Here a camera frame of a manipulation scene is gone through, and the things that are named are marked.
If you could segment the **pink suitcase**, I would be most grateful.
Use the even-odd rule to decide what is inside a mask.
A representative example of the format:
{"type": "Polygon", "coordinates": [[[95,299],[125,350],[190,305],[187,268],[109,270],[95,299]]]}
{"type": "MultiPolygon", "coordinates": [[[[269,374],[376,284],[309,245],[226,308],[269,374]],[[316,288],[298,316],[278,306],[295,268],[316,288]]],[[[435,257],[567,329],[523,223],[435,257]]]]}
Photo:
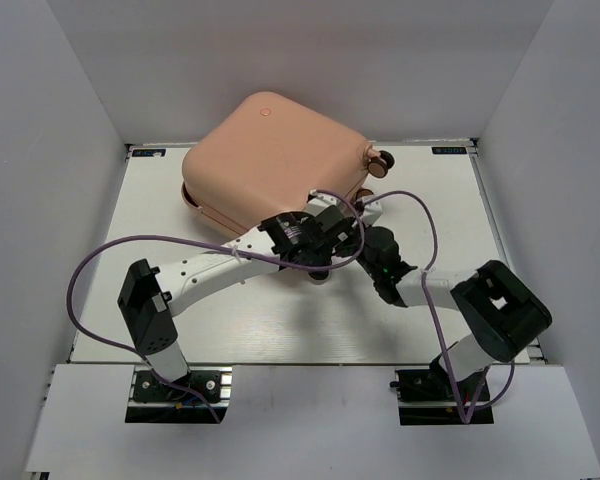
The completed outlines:
{"type": "Polygon", "coordinates": [[[367,177],[385,177],[394,163],[355,130],[260,92],[190,148],[181,191],[196,216],[231,242],[270,217],[304,212],[309,195],[318,193],[358,214],[354,205],[367,177]]]}

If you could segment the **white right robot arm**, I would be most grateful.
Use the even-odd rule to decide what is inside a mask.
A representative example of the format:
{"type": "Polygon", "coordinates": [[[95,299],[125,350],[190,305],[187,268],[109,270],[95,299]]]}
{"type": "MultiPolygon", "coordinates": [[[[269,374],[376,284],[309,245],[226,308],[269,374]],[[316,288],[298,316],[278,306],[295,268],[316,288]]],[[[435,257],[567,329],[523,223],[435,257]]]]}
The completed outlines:
{"type": "Polygon", "coordinates": [[[460,313],[469,333],[429,364],[433,390],[452,399],[468,378],[494,362],[509,363],[553,322],[544,303],[501,261],[474,271],[426,271],[402,260],[393,233],[365,232],[358,263],[380,298],[399,308],[426,306],[460,313]]]}

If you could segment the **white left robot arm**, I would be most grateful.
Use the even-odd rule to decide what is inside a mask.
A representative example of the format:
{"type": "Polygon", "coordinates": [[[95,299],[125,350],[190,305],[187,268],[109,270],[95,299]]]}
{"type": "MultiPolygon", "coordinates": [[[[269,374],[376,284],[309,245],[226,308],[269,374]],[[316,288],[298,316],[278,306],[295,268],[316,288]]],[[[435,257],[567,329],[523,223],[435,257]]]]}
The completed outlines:
{"type": "Polygon", "coordinates": [[[347,216],[336,205],[317,213],[285,212],[270,217],[220,247],[206,247],[189,259],[151,266],[147,260],[128,268],[117,305],[133,346],[157,373],[157,387],[179,399],[191,387],[190,369],[178,344],[174,318],[198,301],[234,284],[297,268],[326,273],[339,248],[363,244],[358,214],[347,216]]]}

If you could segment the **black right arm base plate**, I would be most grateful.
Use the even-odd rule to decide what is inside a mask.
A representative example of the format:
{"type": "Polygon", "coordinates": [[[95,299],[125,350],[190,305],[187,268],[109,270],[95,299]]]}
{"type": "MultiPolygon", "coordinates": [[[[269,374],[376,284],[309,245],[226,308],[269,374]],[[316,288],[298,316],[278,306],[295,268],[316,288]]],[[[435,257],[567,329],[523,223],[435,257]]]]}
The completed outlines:
{"type": "MultiPolygon", "coordinates": [[[[464,408],[469,409],[478,387],[481,373],[477,372],[459,384],[464,408]]],[[[457,405],[450,387],[440,386],[427,369],[402,369],[395,371],[389,388],[396,394],[401,426],[456,426],[462,425],[457,405]]],[[[494,424],[492,408],[481,408],[491,400],[485,381],[471,417],[472,425],[494,424]]]]}

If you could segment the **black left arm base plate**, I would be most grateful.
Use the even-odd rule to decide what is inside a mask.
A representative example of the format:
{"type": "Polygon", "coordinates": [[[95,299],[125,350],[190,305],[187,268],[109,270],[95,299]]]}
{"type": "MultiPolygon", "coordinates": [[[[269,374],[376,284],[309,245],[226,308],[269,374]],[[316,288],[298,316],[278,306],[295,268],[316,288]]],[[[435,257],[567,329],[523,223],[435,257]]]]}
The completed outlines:
{"type": "Polygon", "coordinates": [[[129,424],[217,425],[231,396],[232,369],[194,368],[184,385],[197,395],[161,383],[148,369],[131,377],[125,422],[129,424]]]}

